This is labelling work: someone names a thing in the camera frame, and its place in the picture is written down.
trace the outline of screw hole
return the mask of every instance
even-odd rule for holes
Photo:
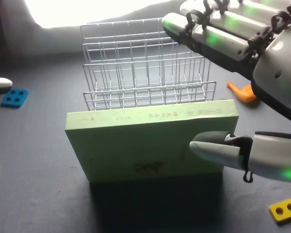
[[[281,71],[277,71],[277,73],[275,74],[275,79],[278,79],[281,76]]]
[[[291,211],[291,204],[288,204],[288,205],[287,205],[287,208],[288,208],[288,210]]]
[[[281,209],[281,208],[277,208],[276,209],[276,213],[278,214],[278,215],[283,215],[283,209]]]

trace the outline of yellow block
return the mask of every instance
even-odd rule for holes
[[[271,205],[269,210],[277,223],[291,220],[291,199]]]

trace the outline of green book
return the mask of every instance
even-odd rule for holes
[[[190,141],[207,131],[234,132],[233,100],[68,113],[65,132],[89,182],[218,173],[193,155]]]

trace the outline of metal wire basket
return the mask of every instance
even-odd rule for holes
[[[210,61],[168,37],[161,20],[81,26],[88,110],[213,100]]]

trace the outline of blue block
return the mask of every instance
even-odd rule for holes
[[[1,106],[20,108],[28,96],[28,91],[23,89],[11,89],[2,100]]]

